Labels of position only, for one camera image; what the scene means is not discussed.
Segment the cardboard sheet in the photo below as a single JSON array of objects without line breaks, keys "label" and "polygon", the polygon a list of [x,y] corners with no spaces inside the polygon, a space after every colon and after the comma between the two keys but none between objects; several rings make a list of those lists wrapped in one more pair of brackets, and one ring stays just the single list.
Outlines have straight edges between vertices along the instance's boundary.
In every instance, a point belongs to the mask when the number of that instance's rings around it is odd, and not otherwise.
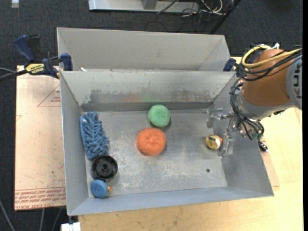
[{"label": "cardboard sheet", "polygon": [[64,206],[60,81],[17,78],[14,209]]}]

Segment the blue fuzzy toy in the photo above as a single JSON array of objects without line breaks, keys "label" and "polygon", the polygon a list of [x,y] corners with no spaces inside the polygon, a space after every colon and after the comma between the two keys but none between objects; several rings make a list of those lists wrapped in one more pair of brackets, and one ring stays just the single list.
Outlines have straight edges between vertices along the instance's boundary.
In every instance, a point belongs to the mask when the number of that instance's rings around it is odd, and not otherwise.
[{"label": "blue fuzzy toy", "polygon": [[84,113],[79,120],[82,142],[88,159],[107,155],[109,139],[104,135],[102,122],[98,119],[97,112]]}]

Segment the small round object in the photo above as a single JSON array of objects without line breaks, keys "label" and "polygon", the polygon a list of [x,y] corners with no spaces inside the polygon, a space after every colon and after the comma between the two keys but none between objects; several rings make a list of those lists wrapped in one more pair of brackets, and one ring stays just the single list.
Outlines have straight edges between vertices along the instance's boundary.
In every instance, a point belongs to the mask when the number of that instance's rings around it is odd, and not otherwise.
[{"label": "small round object", "polygon": [[149,110],[149,119],[154,126],[163,128],[170,122],[170,112],[166,106],[156,104]]},{"label": "small round object", "polygon": [[207,138],[205,139],[205,143],[208,146],[208,148],[216,150],[222,144],[222,138],[219,137],[218,135],[210,135],[207,136]]},{"label": "small round object", "polygon": [[94,180],[91,183],[91,191],[94,197],[104,198],[109,192],[110,187],[103,180]]},{"label": "small round object", "polygon": [[96,180],[109,181],[117,173],[116,160],[109,155],[96,157],[92,162],[92,177]]},{"label": "small round object", "polygon": [[166,146],[166,136],[159,128],[145,128],[138,133],[136,144],[143,154],[157,155]]}]

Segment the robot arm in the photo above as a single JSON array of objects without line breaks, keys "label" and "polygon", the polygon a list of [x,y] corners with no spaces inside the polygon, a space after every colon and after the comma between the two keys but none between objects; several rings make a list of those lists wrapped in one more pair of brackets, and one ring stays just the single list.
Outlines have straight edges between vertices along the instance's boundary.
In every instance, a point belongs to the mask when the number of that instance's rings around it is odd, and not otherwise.
[{"label": "robot arm", "polygon": [[245,81],[239,107],[244,114],[263,119],[290,107],[302,109],[301,49],[283,51],[262,46],[253,63],[247,63],[247,57],[243,57],[240,69]]},{"label": "robot arm", "polygon": [[208,112],[208,127],[213,126],[213,120],[230,119],[224,134],[224,155],[232,153],[231,132],[239,131],[262,146],[262,119],[291,107],[302,109],[302,48],[284,51],[257,45],[243,56],[237,76],[230,92],[231,112]]}]

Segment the textured ball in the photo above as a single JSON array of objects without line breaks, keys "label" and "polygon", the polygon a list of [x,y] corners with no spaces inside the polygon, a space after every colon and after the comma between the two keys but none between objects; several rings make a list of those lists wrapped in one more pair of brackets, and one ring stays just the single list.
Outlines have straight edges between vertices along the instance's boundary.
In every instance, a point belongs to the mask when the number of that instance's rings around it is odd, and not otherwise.
[{"label": "textured ball", "polygon": [[208,146],[209,149],[216,150],[220,147],[223,140],[218,135],[210,135],[207,136],[205,139],[205,143]]},{"label": "textured ball", "polygon": [[149,119],[154,126],[163,128],[170,122],[170,112],[164,105],[157,104],[149,110]]},{"label": "textured ball", "polygon": [[94,180],[91,183],[91,191],[94,197],[104,198],[109,192],[108,185],[102,180]]},{"label": "textured ball", "polygon": [[136,144],[143,154],[157,155],[166,146],[166,136],[159,128],[146,128],[138,133]]}]

